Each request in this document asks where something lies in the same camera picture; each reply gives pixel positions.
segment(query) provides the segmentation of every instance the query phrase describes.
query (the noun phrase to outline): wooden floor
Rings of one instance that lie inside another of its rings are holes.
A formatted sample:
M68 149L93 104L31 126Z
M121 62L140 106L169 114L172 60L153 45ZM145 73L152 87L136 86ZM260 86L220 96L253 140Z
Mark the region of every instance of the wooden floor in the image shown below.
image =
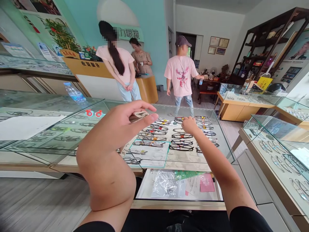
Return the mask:
M158 104L174 105L173 92L158 92ZM193 92L196 108L213 109L214 101ZM221 121L226 137L233 145L242 123ZM246 145L242 142L235 151L238 156ZM89 189L85 181L74 177L64 180L49 179L0 179L0 232L70 232L90 212Z

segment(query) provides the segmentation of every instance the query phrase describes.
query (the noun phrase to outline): light blue jeans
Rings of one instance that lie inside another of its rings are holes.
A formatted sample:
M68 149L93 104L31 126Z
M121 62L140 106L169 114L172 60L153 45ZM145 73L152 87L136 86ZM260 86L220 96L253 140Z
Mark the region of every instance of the light blue jeans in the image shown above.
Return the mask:
M139 87L138 87L138 84L136 81L134 81L133 83L133 88L132 88L132 91L126 91L126 89L124 87L122 87L122 85L117 82L117 85L118 85L118 88L120 90L120 93L121 93L121 96L122 96L122 99L125 101L125 102L131 102L132 101L132 97L131 97L131 94L133 96L133 99L134 100L141 100L141 94L139 92Z
M193 102L192 102L192 97L191 95L188 96L183 96L183 97L176 97L175 96L175 106L180 106L181 100L182 98L185 98L187 104L189 105L189 107L191 108L191 117L194 117L194 112L193 112ZM175 116L178 115L178 111L179 111L179 107L176 107L176 110L174 112Z

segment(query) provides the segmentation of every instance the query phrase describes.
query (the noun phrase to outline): maroon cap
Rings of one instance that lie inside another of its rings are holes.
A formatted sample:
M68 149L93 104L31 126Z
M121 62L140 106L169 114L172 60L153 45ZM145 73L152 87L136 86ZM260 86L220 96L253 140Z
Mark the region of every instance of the maroon cap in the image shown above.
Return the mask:
M187 45L188 47L192 47L192 45L187 41L187 39L183 35L179 35L176 38L176 47L180 47L182 45Z

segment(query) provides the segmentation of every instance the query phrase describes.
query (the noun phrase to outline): pink t-shirt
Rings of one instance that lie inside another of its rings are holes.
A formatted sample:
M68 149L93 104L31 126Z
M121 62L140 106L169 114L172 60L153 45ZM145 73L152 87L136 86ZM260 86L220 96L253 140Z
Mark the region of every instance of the pink t-shirt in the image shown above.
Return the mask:
M123 73L123 76L121 76L118 72L118 70L115 67L113 58L109 54L108 47L107 46L100 46L97 49L96 55L98 57L101 57L102 60L107 60L111 64L111 66L114 69L115 74L124 82L124 83L129 83L130 82L130 76L131 76L131 71L129 64L134 61L134 58L131 56L131 54L123 48L117 48L120 58L122 60L122 63L125 67L125 72Z
M174 56L167 62L164 76L171 79L174 95L177 97L192 94L191 76L196 77L198 72L193 60L188 56Z

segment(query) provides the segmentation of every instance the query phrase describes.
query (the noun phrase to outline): trash bin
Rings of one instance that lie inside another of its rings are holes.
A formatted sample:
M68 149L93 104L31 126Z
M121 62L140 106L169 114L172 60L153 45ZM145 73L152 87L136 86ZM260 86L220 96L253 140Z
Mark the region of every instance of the trash bin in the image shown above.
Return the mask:
M160 91L160 92L163 92L163 91L164 91L163 85L158 85L158 86L159 86L159 91Z

